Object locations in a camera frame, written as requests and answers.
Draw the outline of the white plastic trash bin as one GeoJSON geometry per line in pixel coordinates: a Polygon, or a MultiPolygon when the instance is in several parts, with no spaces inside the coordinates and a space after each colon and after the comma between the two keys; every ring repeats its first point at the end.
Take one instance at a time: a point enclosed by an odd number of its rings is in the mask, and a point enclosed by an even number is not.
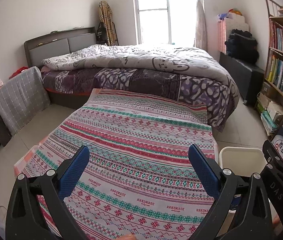
{"type": "Polygon", "coordinates": [[[226,146],[220,150],[219,166],[221,169],[228,168],[237,176],[244,177],[245,182],[250,182],[250,177],[260,174],[266,159],[258,148],[226,146]]]}

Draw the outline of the stack of books on floor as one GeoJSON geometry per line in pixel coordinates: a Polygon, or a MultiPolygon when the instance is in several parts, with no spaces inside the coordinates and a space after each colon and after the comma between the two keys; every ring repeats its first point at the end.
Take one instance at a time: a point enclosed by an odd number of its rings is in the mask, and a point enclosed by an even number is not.
{"type": "Polygon", "coordinates": [[[260,119],[267,136],[272,137],[283,120],[283,107],[259,92],[257,94],[256,109],[260,113],[260,119]]]}

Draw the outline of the patterned striped tablecloth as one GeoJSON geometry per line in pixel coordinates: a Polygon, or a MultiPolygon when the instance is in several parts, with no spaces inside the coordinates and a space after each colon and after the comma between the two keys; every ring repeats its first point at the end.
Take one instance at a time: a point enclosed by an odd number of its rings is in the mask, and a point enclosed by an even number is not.
{"type": "Polygon", "coordinates": [[[205,105],[94,89],[14,172],[40,176],[86,146],[89,163],[64,201],[89,239],[188,239],[213,203],[189,162],[192,144],[217,158],[205,105]]]}

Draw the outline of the black storage bench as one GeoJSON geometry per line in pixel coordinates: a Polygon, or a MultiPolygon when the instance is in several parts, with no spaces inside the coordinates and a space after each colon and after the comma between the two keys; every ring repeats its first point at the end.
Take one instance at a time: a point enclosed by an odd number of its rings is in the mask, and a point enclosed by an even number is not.
{"type": "Polygon", "coordinates": [[[262,88],[265,71],[256,65],[235,59],[223,52],[220,52],[219,63],[236,82],[243,104],[254,107],[257,95],[262,88]]]}

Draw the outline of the grey checked cushion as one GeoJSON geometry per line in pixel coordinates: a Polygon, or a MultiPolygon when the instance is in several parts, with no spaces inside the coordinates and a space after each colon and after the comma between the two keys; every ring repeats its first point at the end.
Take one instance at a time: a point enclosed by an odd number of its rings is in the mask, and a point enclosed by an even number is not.
{"type": "Polygon", "coordinates": [[[31,67],[0,87],[0,116],[15,135],[35,115],[50,105],[37,67],[31,67]]]}

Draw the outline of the pile of dark clothes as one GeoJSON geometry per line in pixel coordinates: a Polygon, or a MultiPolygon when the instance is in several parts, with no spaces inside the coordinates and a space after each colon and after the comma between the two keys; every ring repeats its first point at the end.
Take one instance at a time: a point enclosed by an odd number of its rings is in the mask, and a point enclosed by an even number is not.
{"type": "Polygon", "coordinates": [[[226,54],[232,58],[252,65],[259,59],[258,42],[248,31],[233,29],[224,44],[226,54]]]}

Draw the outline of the white cartoon print duvet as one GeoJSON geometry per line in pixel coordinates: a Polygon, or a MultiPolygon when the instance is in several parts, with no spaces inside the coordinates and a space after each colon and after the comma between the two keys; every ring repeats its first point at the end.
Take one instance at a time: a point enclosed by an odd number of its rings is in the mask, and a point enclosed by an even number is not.
{"type": "Polygon", "coordinates": [[[229,72],[208,52],[197,47],[130,45],[107,46],[94,44],[60,56],[47,57],[42,64],[50,70],[83,68],[136,68],[158,72],[204,77],[218,81],[230,89],[238,103],[238,87],[229,72]]]}

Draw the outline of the sheer white curtain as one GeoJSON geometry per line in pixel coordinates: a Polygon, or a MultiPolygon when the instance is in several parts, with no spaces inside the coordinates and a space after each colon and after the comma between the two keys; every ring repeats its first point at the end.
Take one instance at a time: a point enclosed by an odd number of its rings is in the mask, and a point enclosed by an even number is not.
{"type": "Polygon", "coordinates": [[[194,41],[194,46],[196,46],[199,49],[207,51],[208,39],[207,39],[203,0],[197,0],[196,9],[197,9],[197,22],[196,22],[196,37],[194,41]]]}

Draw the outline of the white storage drawers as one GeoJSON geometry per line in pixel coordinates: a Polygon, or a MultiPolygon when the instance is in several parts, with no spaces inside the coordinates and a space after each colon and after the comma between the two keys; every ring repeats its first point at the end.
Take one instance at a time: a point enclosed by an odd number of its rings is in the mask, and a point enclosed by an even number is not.
{"type": "Polygon", "coordinates": [[[224,54],[226,54],[225,42],[233,29],[249,31],[244,16],[229,12],[226,17],[218,20],[218,50],[224,54]]]}

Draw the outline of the grey padded headboard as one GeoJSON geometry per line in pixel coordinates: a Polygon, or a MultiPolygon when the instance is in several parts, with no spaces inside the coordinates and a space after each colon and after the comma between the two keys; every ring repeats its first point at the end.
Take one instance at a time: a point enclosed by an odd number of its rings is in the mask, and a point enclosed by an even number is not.
{"type": "Polygon", "coordinates": [[[24,42],[29,67],[43,67],[43,60],[61,56],[96,44],[95,28],[53,31],[24,42]]]}

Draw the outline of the window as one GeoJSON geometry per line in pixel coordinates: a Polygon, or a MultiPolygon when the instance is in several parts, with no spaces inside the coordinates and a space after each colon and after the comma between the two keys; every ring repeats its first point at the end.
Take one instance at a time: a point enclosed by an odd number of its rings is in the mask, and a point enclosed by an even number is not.
{"type": "Polygon", "coordinates": [[[197,0],[134,0],[138,44],[195,44],[197,0]]]}

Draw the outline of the plaid coat on rack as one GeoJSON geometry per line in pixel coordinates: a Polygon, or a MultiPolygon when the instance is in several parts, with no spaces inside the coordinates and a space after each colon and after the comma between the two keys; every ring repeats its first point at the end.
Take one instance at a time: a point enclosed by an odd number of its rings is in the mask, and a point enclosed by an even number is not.
{"type": "Polygon", "coordinates": [[[119,42],[110,5],[106,1],[101,1],[98,12],[100,22],[96,32],[97,43],[108,46],[118,45],[119,42]]]}

